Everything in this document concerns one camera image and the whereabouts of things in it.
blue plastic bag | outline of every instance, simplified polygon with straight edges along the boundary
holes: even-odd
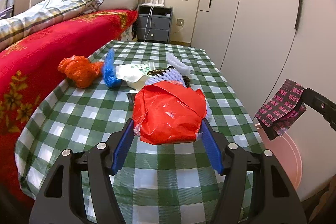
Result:
[[[109,88],[113,88],[121,84],[121,79],[116,78],[116,69],[113,63],[114,63],[114,49],[112,48],[109,50],[102,68],[104,83]]]

gray nightstand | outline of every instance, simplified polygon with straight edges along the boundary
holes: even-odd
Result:
[[[147,18],[151,8],[151,6],[138,6],[138,41],[144,41],[145,36],[151,27],[146,41],[169,43],[170,30],[173,22],[173,7],[154,7],[152,12],[152,23],[150,25],[151,17],[149,17],[148,23]]]

black and pink package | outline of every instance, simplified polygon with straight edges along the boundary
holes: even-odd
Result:
[[[258,110],[255,116],[270,140],[285,134],[306,111],[301,99],[304,89],[287,79],[274,97]]]

gold floral pattern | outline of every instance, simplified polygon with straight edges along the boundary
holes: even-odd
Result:
[[[98,12],[94,14],[87,14],[75,17],[73,19],[70,19],[70,21],[79,21],[79,22],[87,21],[92,23],[95,18],[104,15],[118,15],[121,21],[121,28],[124,29],[127,26],[127,13],[125,12]]]
[[[37,106],[40,101],[40,95],[38,95],[35,101],[32,103],[23,103],[23,95],[20,91],[25,90],[28,85],[25,82],[27,80],[26,76],[21,75],[21,71],[17,71],[15,75],[11,77],[10,90],[7,94],[3,95],[4,101],[0,101],[0,121],[5,117],[5,124],[7,131],[11,133],[21,132],[17,126],[17,122],[20,123],[28,122],[29,118],[33,114],[33,106]]]
[[[3,57],[5,57],[6,55],[9,55],[11,52],[13,52],[13,51],[22,51],[22,50],[24,50],[24,49],[26,49],[27,47],[25,47],[25,46],[22,46],[20,43],[23,41],[23,39],[21,39],[20,41],[18,41],[18,42],[16,42],[16,43],[14,43],[14,44],[12,44],[11,46],[9,46],[8,48],[6,48],[5,50],[4,50],[4,55],[3,56],[1,56],[1,58],[3,58]]]

green checkered tablecloth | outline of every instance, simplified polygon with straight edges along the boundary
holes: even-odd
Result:
[[[190,83],[200,88],[210,108],[208,119],[248,151],[261,152],[262,140],[241,102],[204,50],[169,44],[112,41],[93,53],[90,61],[103,61],[115,49],[115,65],[151,61],[166,68],[166,53],[172,52],[191,68]],[[89,88],[76,88],[64,80],[40,104],[19,137],[16,165],[24,193],[36,197],[48,170],[62,150],[89,150],[122,129],[132,117],[132,107],[122,85],[108,89],[102,78]],[[95,221],[88,174],[83,172],[83,189],[88,219]],[[243,213],[246,216],[252,192],[252,175],[247,173]],[[210,166],[201,141],[150,145],[134,138],[124,167],[110,177],[126,223],[208,223],[215,209],[224,177]]]

